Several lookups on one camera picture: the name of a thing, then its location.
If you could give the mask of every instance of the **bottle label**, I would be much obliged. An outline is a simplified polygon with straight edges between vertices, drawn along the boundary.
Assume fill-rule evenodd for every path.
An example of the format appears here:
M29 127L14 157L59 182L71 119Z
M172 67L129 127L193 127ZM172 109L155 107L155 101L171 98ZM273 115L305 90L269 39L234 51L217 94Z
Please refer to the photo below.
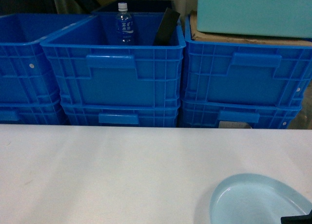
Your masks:
M117 32L120 38L131 38L133 37L133 21L132 19L118 20L117 21Z

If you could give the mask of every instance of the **plastic water bottle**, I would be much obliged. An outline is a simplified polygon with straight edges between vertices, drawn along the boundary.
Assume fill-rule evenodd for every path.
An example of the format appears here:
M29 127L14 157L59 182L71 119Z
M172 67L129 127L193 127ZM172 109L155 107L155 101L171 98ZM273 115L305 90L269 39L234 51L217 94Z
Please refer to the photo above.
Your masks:
M119 2L118 10L119 13L116 16L118 45L134 45L133 21L131 15L127 12L127 3Z

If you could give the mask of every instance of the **light blue box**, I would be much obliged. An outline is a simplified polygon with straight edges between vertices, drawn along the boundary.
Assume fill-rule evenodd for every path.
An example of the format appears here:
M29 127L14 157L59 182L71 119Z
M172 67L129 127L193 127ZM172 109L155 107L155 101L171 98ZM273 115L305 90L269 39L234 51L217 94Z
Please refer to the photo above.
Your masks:
M312 0L198 0L197 30L312 38Z

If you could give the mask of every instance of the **bottle cap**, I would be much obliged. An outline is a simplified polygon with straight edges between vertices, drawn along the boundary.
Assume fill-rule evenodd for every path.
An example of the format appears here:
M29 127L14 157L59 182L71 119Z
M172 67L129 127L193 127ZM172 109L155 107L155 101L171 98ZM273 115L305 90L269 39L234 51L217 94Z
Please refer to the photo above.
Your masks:
M126 2L119 2L118 3L118 10L119 11L128 11L128 6Z

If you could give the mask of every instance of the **crate rim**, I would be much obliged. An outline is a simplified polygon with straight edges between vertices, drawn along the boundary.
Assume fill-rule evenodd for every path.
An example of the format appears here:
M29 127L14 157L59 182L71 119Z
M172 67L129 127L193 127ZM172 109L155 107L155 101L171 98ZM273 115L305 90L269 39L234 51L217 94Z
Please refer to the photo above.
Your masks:
M0 19L1 18L5 18L5 17L12 17L12 16L18 16L18 15L55 15L55 14L49 14L49 13L14 13L14 14L8 14L8 15L4 15L4 16L0 16ZM35 44L39 44L41 43L42 41L45 41L46 39L50 38L51 36L56 36L58 35L58 33L62 32L63 30L67 29L67 28L70 28L76 24L80 24L80 23L83 23L85 20L87 20L90 15L88 14L65 14L65 15L85 15L86 18L85 19L81 19L81 20L78 20L77 22L75 23L71 23L61 29L58 29L54 32L51 32L41 38L38 38L37 40L34 40L34 41L30 41L30 42L0 42L0 46L27 46L27 45L35 45Z
M283 49L312 49L312 46L301 45L263 45L263 44L242 44L242 43L228 43L228 42L214 42L214 41L195 41L191 39L191 26L190 15L185 17L185 42L192 44L210 44L210 45L223 45L223 46L244 46L256 48L283 48Z
M52 103L43 103L43 104L25 104L25 103L0 103L0 107L34 107L34 108L45 108L57 105L61 100L58 99Z
M42 47L62 47L62 48L87 48L87 49L157 49L157 50L163 50L163 49L168 49L168 50L176 50L176 49L183 49L186 47L185 39L183 36L182 32L182 27L181 27L181 21L180 19L178 20L177 23L177 38L178 38L178 45L174 46L153 46L153 45L133 45L133 46L120 46L120 45L78 45L78 44L57 44L57 43L51 43L52 40L55 40L56 38L73 31L74 29L77 29L81 24L87 23L91 20L95 20L96 18L99 18L101 15L105 14L116 14L115 12L108 12L108 13L103 13L99 15L92 15L87 17L87 19L83 19L82 22L76 23L75 25L72 25L71 27L63 28L61 29L57 34L49 36L47 39L42 40L40 45ZM159 15L163 13L137 13L137 15Z
M163 2L163 3L165 3L165 2L171 2L172 7L175 8L175 3L174 3L173 0L115 0L115 1L112 1L112 2L108 3L108 4L105 5L105 6L100 6L99 8L93 10L93 11L91 12L91 14L93 14L93 15L97 15L97 14L106 14L106 13L114 13L114 14L116 14L118 11L116 11L116 12L111 12L111 11L100 11L100 10L101 10L102 8L105 8L105 7L109 6L110 4L115 3L115 2L118 3L118 2L129 2L129 1L140 1L140 2L143 2L143 1L148 1L148 2L150 2L150 1L157 1L157 2ZM148 12L148 11L147 11L147 12L128 11L128 13L131 13L131 15L132 15L132 14L137 14L137 13L164 14L164 12Z
M180 100L177 100L177 105L174 107L146 107L146 106L111 106L111 105L83 105L83 104L70 104L64 103L63 101L60 102L61 106L68 107L68 108L84 108L84 109L103 109L103 110L125 110L125 111L132 111L132 110L147 110L147 111L175 111L178 110L181 106Z
M258 105L240 105L232 103L222 103L222 102L201 102L201 101L189 101L182 99L182 103L192 104L192 105L205 105L205 106L223 106L230 108L238 109L254 109L254 110L281 110L281 111L299 111L302 109L302 106L292 106L292 107L283 107L283 106L258 106Z

